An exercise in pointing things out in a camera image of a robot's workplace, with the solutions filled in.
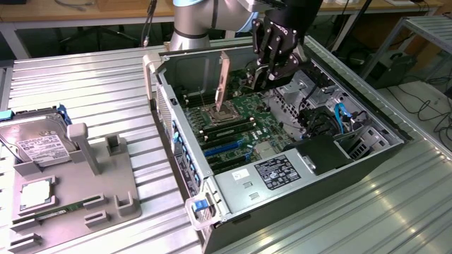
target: green circuit board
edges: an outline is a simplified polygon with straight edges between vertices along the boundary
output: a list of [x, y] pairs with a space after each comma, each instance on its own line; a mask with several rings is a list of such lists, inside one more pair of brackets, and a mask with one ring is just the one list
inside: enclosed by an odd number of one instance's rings
[[247, 160], [243, 161], [243, 164], [263, 159], [264, 156], [268, 154], [259, 153], [255, 149], [256, 146], [262, 147], [263, 144], [266, 144], [271, 146], [275, 153], [280, 153], [286, 145], [294, 142], [283, 127], [280, 127], [272, 113], [266, 111], [266, 104], [263, 102], [263, 98], [258, 93], [236, 97], [226, 101], [224, 105], [228, 105], [230, 109], [232, 109], [234, 107], [232, 115], [235, 118], [223, 122], [216, 122], [212, 117], [214, 104], [206, 105], [206, 107], [202, 106], [184, 109], [186, 116], [191, 124], [194, 133], [198, 136], [198, 141], [202, 148], [210, 143], [210, 141], [204, 140], [204, 137], [199, 133], [200, 130], [208, 129], [215, 126], [222, 126], [227, 123], [239, 122], [248, 117], [254, 117], [255, 119], [256, 124], [252, 127], [252, 130], [234, 134], [228, 137], [230, 139], [234, 138], [235, 141], [227, 142], [220, 146], [204, 149], [206, 152], [211, 149], [222, 148], [222, 146], [232, 144], [234, 142], [240, 142], [240, 147], [238, 147], [236, 149], [228, 150], [212, 156], [207, 156], [211, 167], [216, 173], [231, 169], [230, 167], [222, 167], [216, 169], [216, 165], [222, 165], [223, 162], [228, 162], [243, 156], [247, 156]]

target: wooden desk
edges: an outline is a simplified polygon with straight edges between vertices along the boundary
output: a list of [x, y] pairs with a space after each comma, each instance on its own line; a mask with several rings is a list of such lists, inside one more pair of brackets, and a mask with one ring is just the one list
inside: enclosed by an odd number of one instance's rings
[[[346, 27], [335, 44], [340, 44], [347, 34], [356, 15], [363, 8], [366, 0], [358, 4], [350, 4], [344, 14], [351, 14]], [[427, 0], [431, 11], [435, 13], [438, 7], [443, 5], [438, 0]], [[323, 4], [319, 15], [339, 15], [343, 13], [344, 6], [336, 3]], [[419, 10], [418, 5], [394, 6], [384, 0], [374, 0], [366, 13], [387, 12], [414, 12]], [[0, 32], [8, 42], [8, 45], [18, 59], [30, 58], [26, 47], [16, 34], [19, 29], [38, 28], [64, 28], [76, 26], [95, 25], [119, 25], [119, 24], [143, 24], [146, 21], [146, 10], [100, 12], [98, 7], [87, 6], [87, 11], [82, 12], [74, 8], [60, 6], [54, 0], [28, 0], [26, 5], [0, 5]], [[156, 13], [152, 19], [154, 23], [174, 21], [172, 0], [159, 0]]]
[[[102, 12], [96, 5], [84, 6], [86, 12], [59, 5], [54, 0], [28, 0], [26, 5], [0, 5], [0, 17], [4, 22], [59, 21], [118, 19], [124, 17], [147, 17], [147, 9]], [[159, 0], [155, 17], [174, 16], [172, 0]]]

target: robotic arm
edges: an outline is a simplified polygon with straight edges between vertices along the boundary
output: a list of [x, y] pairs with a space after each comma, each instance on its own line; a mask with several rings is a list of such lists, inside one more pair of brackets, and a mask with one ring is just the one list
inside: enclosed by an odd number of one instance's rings
[[[208, 29], [252, 31], [260, 87], [280, 85], [310, 62], [302, 45], [322, 0], [175, 0], [175, 33], [171, 50], [210, 46]], [[259, 12], [266, 11], [262, 21]]]

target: hard drive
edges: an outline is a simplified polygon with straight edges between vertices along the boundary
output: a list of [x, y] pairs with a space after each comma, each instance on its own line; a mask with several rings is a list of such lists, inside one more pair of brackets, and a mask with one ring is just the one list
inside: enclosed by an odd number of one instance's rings
[[71, 160], [78, 146], [67, 137], [71, 119], [63, 105], [35, 111], [0, 112], [0, 141], [18, 163], [35, 161], [47, 167]]

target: power supply label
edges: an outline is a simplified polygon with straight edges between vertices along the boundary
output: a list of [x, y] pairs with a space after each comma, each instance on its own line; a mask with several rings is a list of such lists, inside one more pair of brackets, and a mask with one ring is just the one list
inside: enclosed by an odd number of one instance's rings
[[278, 189], [302, 178], [286, 155], [256, 164], [255, 168], [270, 190]]
[[58, 135], [18, 142], [30, 159], [38, 163], [47, 162], [70, 156]]

